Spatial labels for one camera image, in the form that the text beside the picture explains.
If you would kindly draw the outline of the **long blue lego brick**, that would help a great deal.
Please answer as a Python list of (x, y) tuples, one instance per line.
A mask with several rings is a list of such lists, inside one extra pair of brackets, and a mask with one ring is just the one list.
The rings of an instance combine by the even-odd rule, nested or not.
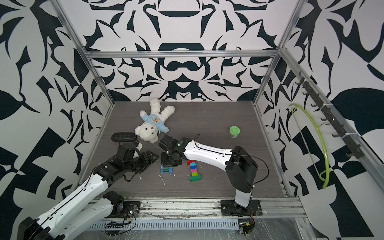
[(172, 173), (173, 168), (172, 167), (163, 167), (161, 166), (161, 173)]

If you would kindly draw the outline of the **green long lego plate brick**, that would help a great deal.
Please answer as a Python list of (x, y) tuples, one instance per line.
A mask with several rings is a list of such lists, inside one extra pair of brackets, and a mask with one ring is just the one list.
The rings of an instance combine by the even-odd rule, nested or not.
[(190, 176), (190, 182), (200, 181), (201, 179), (202, 179), (201, 175)]

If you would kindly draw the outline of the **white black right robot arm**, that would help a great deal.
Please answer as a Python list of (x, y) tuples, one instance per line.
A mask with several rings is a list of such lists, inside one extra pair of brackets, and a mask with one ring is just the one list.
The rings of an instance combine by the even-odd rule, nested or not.
[(165, 135), (158, 143), (163, 150), (162, 166), (173, 168), (182, 165), (183, 161), (195, 161), (223, 170), (236, 190), (235, 207), (245, 210), (251, 204), (253, 187), (256, 184), (255, 178), (259, 168), (256, 160), (267, 166), (266, 162), (249, 155), (240, 146), (235, 146), (234, 149), (220, 149), (203, 145), (197, 142), (199, 136), (197, 134), (193, 139), (177, 140)]

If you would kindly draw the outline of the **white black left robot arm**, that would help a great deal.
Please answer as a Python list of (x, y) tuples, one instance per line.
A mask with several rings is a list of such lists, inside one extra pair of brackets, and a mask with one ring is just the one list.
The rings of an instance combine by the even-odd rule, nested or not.
[(106, 191), (125, 173), (140, 174), (159, 159), (159, 155), (141, 152), (140, 143), (126, 143), (106, 162), (95, 167), (90, 176), (76, 190), (56, 206), (36, 219), (22, 221), (18, 227), (18, 240), (72, 240), (99, 220), (108, 217), (123, 205), (123, 197), (111, 191), (95, 206), (85, 206)]

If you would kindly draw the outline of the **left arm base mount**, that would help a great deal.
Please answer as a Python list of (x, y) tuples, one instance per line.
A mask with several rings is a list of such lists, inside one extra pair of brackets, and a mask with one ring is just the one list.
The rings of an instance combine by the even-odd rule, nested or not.
[(108, 199), (113, 205), (113, 209), (108, 218), (122, 218), (134, 215), (138, 216), (140, 212), (140, 201), (125, 201), (125, 199), (114, 191), (107, 192), (103, 195), (104, 199)]

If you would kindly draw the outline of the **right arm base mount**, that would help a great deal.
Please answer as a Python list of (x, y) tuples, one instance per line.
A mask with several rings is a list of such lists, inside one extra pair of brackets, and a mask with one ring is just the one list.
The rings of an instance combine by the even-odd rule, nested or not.
[(263, 211), (259, 200), (250, 200), (247, 207), (242, 207), (234, 200), (221, 200), (221, 213), (223, 216), (230, 217), (254, 217), (262, 216)]

